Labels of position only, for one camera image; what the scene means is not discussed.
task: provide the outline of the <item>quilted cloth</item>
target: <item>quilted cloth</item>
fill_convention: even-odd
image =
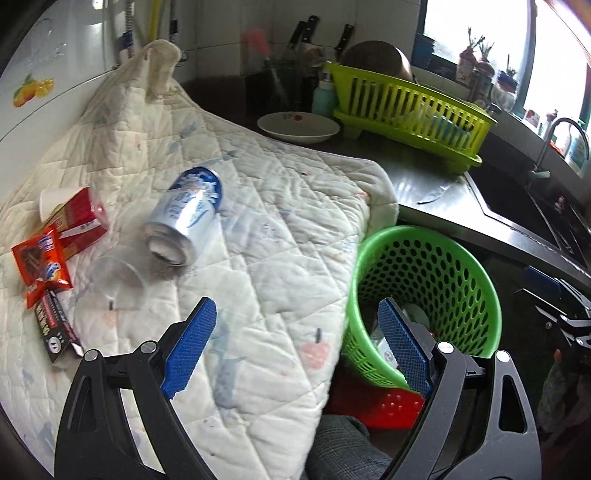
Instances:
[[[0,402],[53,472],[61,411],[77,368],[50,365],[10,248],[38,225],[44,188],[88,185],[111,228],[68,261],[60,293],[85,349],[128,353],[184,320],[202,296],[217,326],[186,390],[172,401],[220,480],[299,478],[339,357],[358,243],[395,224],[398,206],[377,164],[283,144],[207,113],[171,79],[180,57],[158,40],[99,88],[0,210]],[[85,309],[93,261],[133,240],[179,172],[214,169],[224,198],[191,267],[150,262],[143,309]],[[130,392],[129,423],[158,468]]]

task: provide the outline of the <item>white bowl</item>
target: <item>white bowl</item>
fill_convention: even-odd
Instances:
[[[269,113],[260,117],[256,124],[274,138],[300,145],[323,142],[340,130],[334,120],[307,112]]]

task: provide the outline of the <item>metal screw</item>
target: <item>metal screw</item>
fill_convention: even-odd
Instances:
[[[449,342],[439,342],[437,344],[437,349],[441,353],[452,353],[453,352],[453,345]]]
[[[150,340],[148,342],[142,343],[142,346],[139,347],[139,349],[142,351],[142,353],[154,353],[156,351],[156,347],[156,342]]]
[[[511,360],[511,355],[509,355],[504,350],[497,350],[495,355],[496,355],[497,360],[499,362],[503,362],[504,364],[508,363],[509,360]]]
[[[97,352],[96,350],[88,350],[84,354],[84,360],[86,360],[87,362],[92,362],[93,360],[96,360],[98,356],[99,352]]]

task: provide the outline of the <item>gray cloth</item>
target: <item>gray cloth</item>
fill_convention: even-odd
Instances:
[[[379,480],[390,462],[359,420],[323,415],[300,480]]]

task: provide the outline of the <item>yellow pipe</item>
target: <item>yellow pipe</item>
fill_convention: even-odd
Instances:
[[[152,0],[152,11],[150,14],[150,31],[148,32],[148,40],[154,41],[158,38],[158,30],[160,27],[160,8],[162,7],[162,0]]]

